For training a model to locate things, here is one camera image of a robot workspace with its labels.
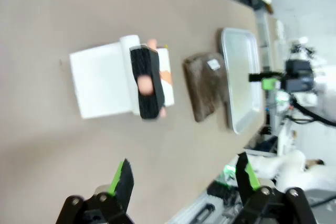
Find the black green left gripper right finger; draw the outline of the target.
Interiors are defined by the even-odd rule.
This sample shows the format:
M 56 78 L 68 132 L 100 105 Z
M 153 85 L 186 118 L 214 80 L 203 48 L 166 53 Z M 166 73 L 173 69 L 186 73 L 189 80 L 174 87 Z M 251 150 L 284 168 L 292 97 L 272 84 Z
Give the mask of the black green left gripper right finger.
M 261 186 L 245 152 L 238 155 L 236 180 L 243 208 L 232 223 L 317 222 L 301 188 L 289 188 L 282 193 Z

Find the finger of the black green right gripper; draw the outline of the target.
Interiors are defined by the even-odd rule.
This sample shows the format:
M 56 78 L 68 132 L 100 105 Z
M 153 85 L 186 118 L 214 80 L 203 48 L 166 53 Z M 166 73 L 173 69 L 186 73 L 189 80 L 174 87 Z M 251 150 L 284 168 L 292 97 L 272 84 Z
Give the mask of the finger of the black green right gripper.
M 262 79 L 269 78 L 281 78 L 284 74 L 282 72 L 261 72 L 261 73 L 250 73 L 248 75 L 248 81 L 262 81 Z
M 261 81 L 261 87 L 263 90 L 279 90 L 280 81 L 276 78 L 263 78 Z

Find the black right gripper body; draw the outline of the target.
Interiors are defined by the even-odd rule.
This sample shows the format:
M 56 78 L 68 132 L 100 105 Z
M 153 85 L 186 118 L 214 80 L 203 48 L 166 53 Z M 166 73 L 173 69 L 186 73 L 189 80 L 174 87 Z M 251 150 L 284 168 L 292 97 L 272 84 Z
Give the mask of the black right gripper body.
M 283 77 L 280 80 L 280 87 L 282 90 L 293 93 L 293 92 L 308 92 L 311 91 L 314 87 L 314 77 L 305 76 L 305 77 Z

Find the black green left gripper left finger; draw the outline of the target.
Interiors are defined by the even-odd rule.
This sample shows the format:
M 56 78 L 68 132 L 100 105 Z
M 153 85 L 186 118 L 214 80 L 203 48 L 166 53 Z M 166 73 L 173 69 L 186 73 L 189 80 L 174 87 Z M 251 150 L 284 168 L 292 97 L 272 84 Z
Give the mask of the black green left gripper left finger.
M 120 162 L 108 190 L 84 199 L 79 195 L 66 198 L 56 223 L 133 223 L 127 214 L 134 186 L 131 165 Z

